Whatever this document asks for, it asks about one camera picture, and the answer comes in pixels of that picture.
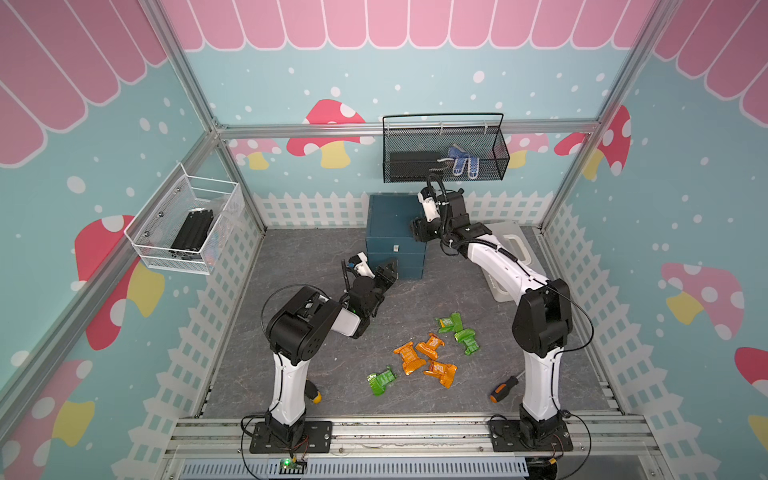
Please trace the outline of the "dark teal drawer cabinet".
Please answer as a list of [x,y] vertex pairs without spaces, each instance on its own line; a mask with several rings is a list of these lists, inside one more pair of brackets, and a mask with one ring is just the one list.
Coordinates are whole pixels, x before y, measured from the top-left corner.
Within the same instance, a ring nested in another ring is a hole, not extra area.
[[386,193],[369,198],[365,253],[373,270],[396,259],[401,280],[423,277],[427,244],[415,240],[410,229],[422,214],[416,195]]

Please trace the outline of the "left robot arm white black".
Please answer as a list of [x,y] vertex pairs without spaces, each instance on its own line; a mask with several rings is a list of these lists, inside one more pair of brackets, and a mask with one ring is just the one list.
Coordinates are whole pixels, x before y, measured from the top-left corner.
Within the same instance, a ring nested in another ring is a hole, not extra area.
[[273,398],[265,413],[241,419],[243,436],[254,438],[257,432],[250,423],[261,418],[269,440],[287,448],[305,441],[306,400],[321,398],[308,380],[311,359],[331,332],[360,338],[399,277],[397,259],[372,267],[364,253],[343,261],[341,268],[345,290],[340,299],[314,285],[298,284],[298,291],[262,325],[275,366]]

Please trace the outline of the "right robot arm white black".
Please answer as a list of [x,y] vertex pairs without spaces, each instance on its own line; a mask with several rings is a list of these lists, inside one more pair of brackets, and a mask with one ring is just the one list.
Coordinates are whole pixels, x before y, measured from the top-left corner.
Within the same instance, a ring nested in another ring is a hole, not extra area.
[[448,190],[442,176],[431,172],[418,194],[424,215],[411,222],[416,240],[438,240],[487,272],[516,304],[512,335],[525,352],[525,391],[519,408],[519,431],[531,448],[565,427],[559,399],[561,360],[573,331],[568,284],[550,280],[524,266],[502,246],[492,230],[472,222],[463,191]]

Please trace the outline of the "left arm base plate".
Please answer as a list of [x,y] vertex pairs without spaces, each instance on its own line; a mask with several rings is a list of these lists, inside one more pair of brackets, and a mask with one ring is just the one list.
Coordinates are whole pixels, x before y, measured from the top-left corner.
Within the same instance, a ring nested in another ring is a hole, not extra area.
[[259,422],[248,450],[251,454],[329,453],[332,433],[330,421],[300,420],[292,427]]

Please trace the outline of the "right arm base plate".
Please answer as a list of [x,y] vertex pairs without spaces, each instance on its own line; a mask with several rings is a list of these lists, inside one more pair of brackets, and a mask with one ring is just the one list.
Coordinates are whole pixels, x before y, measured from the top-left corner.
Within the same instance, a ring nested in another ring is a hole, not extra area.
[[566,423],[558,418],[535,422],[495,416],[487,426],[494,452],[541,452],[545,456],[557,456],[574,449]]

